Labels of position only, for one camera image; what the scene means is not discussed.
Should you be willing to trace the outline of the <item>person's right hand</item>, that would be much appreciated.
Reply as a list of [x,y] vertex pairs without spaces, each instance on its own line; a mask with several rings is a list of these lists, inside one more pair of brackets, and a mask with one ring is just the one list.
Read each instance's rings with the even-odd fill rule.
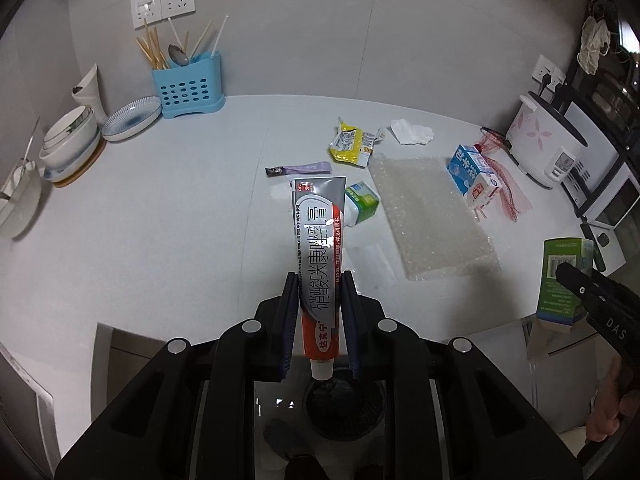
[[623,394],[631,378],[632,370],[620,356],[614,356],[586,422],[587,442],[601,442],[611,437],[620,426],[620,416],[634,417],[637,413],[639,391],[629,390]]

